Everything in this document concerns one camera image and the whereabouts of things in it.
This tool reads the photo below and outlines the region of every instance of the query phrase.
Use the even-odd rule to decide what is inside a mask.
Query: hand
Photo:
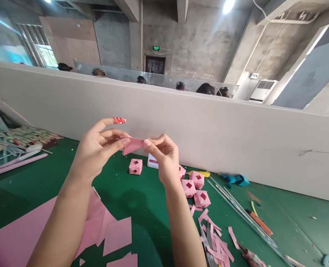
[[[178,146],[165,134],[149,137],[143,142],[145,152],[153,155],[159,166],[159,177],[164,187],[180,186]]]
[[[120,135],[131,137],[128,133],[114,128],[104,130],[114,123],[112,118],[101,119],[84,134],[69,171],[72,177],[81,177],[91,183],[109,158],[130,143],[128,138],[118,140]]]

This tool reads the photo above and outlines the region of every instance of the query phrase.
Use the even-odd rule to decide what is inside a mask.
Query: origami lantern
[[[186,175],[186,169],[183,168],[181,165],[179,166],[179,178],[183,179],[184,176]]]
[[[130,174],[140,175],[142,172],[142,160],[141,159],[132,159],[130,166],[128,167]]]
[[[202,189],[202,187],[204,186],[204,175],[199,172],[192,171],[189,176],[189,179],[194,182],[195,188]]]
[[[192,180],[182,180],[182,186],[184,189],[184,193],[186,194],[186,197],[192,197],[194,196],[196,190],[195,186]]]
[[[194,194],[194,204],[198,208],[206,208],[209,206],[211,203],[208,197],[208,193],[206,191],[197,190]]]

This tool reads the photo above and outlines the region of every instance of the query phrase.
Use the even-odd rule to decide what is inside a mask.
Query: orange pencil
[[[269,236],[273,234],[273,232],[266,226],[266,224],[264,224],[264,222],[255,213],[253,213],[249,209],[246,209],[245,211]]]

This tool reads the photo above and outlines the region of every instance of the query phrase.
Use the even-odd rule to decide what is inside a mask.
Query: pink straw
[[[33,161],[39,160],[39,159],[44,158],[44,157],[47,157],[47,156],[48,156],[48,154],[47,153],[44,153],[44,154],[38,155],[36,157],[30,158],[30,159],[26,159],[24,161],[21,161],[21,162],[15,163],[13,165],[7,166],[5,168],[0,169],[0,174],[1,173],[4,173],[4,172],[7,172],[7,171],[10,171],[12,169],[16,169],[16,168],[18,168],[20,166],[26,165],[28,163],[31,163]]]

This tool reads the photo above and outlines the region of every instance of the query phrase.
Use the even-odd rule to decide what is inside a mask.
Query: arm
[[[91,183],[109,157],[130,142],[127,138],[117,140],[120,135],[129,136],[123,131],[103,131],[113,123],[113,119],[98,121],[80,141],[69,174],[27,267],[67,267],[72,264],[87,218]]]
[[[197,227],[179,179],[178,147],[165,134],[146,139],[145,152],[158,161],[159,177],[166,190],[173,256],[176,266],[204,267],[206,259]]]

